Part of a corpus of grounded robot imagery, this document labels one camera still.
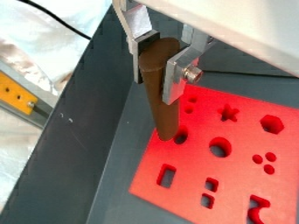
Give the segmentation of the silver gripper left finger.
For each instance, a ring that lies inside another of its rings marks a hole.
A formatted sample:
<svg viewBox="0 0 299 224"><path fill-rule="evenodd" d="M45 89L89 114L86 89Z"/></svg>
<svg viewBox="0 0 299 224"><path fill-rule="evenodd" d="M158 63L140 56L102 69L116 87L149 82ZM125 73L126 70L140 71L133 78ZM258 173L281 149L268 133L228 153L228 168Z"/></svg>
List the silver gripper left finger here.
<svg viewBox="0 0 299 224"><path fill-rule="evenodd" d="M153 29L146 8L134 0L112 0L112 6L125 31L128 51L133 57L134 82L142 82L138 72L138 55L149 44L160 38L160 33Z"/></svg>

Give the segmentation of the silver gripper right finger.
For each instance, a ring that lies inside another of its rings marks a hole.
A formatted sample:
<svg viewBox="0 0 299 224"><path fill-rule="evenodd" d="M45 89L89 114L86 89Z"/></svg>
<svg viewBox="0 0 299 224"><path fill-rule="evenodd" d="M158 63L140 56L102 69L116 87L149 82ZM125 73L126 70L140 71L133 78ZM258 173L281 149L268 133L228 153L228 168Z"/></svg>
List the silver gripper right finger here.
<svg viewBox="0 0 299 224"><path fill-rule="evenodd" d="M168 60L162 81L162 102L170 105L182 95L185 83L194 83L202 74L197 68L200 56L214 44L214 38L184 25L181 41L188 45Z"/></svg>

